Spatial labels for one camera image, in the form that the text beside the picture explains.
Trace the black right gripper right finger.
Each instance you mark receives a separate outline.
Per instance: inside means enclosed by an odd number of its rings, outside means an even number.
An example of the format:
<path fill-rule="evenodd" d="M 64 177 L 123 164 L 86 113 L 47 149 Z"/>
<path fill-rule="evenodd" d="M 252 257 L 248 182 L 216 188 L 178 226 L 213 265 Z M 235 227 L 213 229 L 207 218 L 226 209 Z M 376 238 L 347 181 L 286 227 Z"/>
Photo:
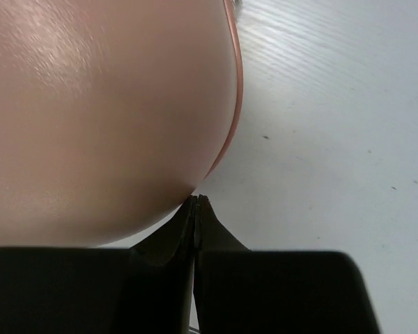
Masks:
<path fill-rule="evenodd" d="M 363 277 L 337 251 L 249 250 L 206 196 L 195 212 L 194 298 L 202 333 L 378 333 Z"/>

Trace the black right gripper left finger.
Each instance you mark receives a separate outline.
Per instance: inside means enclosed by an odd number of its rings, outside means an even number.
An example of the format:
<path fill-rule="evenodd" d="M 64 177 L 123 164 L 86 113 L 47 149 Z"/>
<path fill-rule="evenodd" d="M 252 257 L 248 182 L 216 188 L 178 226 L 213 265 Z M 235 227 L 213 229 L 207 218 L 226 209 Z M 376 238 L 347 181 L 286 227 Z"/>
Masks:
<path fill-rule="evenodd" d="M 0 247 L 0 333 L 186 333 L 196 204 L 131 248 Z"/>

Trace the pink suitcase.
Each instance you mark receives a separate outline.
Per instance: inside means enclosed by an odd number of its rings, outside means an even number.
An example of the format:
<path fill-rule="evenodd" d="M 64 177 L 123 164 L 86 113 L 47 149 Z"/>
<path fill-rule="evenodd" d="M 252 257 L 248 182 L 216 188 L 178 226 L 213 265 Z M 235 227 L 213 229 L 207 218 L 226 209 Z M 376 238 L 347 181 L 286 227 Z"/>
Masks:
<path fill-rule="evenodd" d="M 99 246 L 178 207 L 240 117 L 238 1 L 0 1 L 0 246 Z"/>

